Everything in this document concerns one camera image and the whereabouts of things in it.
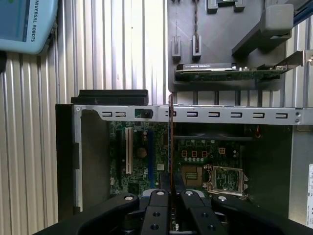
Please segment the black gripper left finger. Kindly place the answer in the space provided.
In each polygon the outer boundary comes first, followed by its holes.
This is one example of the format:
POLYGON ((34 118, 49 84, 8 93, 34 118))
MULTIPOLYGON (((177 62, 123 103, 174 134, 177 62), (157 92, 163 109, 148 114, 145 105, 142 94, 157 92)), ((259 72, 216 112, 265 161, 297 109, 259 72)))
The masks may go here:
POLYGON ((38 232, 40 235, 167 235, 170 232, 170 174, 141 197, 126 192, 38 232))

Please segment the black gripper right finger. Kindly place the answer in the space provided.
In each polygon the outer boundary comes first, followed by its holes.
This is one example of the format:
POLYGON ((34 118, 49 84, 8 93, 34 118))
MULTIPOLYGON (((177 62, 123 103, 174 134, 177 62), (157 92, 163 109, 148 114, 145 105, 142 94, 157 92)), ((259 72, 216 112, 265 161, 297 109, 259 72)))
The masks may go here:
POLYGON ((235 196, 201 197, 186 189, 181 173, 174 173, 179 197, 178 216, 199 235, 311 235, 305 225, 281 217, 235 196))

